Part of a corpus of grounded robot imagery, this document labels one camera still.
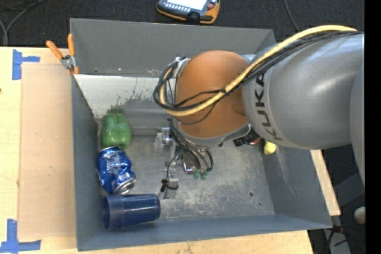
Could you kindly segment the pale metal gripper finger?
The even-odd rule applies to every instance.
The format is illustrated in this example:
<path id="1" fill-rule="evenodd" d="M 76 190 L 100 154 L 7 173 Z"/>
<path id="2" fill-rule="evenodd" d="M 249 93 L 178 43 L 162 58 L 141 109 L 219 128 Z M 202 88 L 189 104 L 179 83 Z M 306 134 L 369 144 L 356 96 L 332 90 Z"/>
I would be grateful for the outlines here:
<path id="1" fill-rule="evenodd" d="M 157 130 L 157 135 L 153 142 L 153 153 L 154 155 L 162 155 L 170 150 L 173 144 L 173 140 L 170 134 L 169 127 L 162 127 Z"/>
<path id="2" fill-rule="evenodd" d="M 169 161 L 165 170 L 165 176 L 161 180 L 159 192 L 160 199 L 174 199 L 179 188 L 179 179 L 176 176 L 177 160 Z"/>

